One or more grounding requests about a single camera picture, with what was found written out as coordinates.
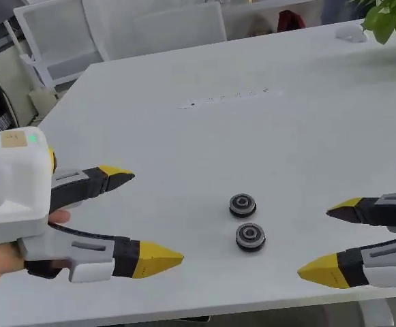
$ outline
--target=bearing black seal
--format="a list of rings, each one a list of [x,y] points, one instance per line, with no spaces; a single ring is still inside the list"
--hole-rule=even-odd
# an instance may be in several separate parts
[[[230,212],[238,218],[247,218],[257,210],[255,200],[248,194],[237,194],[230,200]]]
[[[236,243],[244,251],[259,251],[266,242],[264,230],[256,223],[244,223],[236,231]]]

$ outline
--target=potted plant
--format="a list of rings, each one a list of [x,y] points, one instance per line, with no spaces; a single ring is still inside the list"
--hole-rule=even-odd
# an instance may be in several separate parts
[[[374,0],[360,1],[361,4],[374,2]],[[396,31],[396,0],[376,1],[376,6],[367,13],[362,26],[364,30],[372,31],[378,42],[385,44]]]

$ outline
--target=red object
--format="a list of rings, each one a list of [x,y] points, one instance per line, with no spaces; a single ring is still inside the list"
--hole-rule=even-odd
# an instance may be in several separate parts
[[[278,32],[294,31],[304,29],[305,23],[302,18],[291,10],[284,10],[279,13]]]

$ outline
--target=white table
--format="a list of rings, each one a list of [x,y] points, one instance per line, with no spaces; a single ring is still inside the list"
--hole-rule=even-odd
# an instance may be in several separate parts
[[[396,191],[396,38],[350,44],[336,25],[91,66],[41,128],[61,168],[109,164],[136,178],[72,211],[73,228],[153,240],[179,267],[143,280],[0,279],[0,326],[97,326],[396,296],[335,290],[296,270],[396,237],[325,215]],[[267,95],[233,99],[245,91]],[[207,98],[229,100],[205,104]],[[197,99],[194,109],[181,109]],[[227,205],[250,193],[267,235],[236,246]]]

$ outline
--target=white chair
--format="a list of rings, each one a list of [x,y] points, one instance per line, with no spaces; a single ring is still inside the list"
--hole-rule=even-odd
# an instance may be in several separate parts
[[[32,65],[47,89],[77,79],[103,59],[93,43],[82,0],[50,0],[14,14],[33,53]]]
[[[82,0],[105,61],[226,41],[220,3],[205,0]]]

